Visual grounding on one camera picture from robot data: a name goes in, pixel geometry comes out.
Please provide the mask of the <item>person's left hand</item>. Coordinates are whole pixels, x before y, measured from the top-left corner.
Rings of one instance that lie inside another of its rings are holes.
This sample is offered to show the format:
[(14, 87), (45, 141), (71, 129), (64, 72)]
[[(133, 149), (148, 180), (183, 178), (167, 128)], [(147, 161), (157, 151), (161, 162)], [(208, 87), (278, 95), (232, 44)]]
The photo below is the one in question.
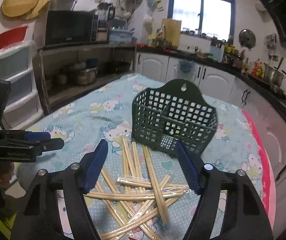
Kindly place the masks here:
[(0, 162), (0, 187), (10, 187), (10, 181), (14, 176), (15, 165), (13, 162), (1, 161)]

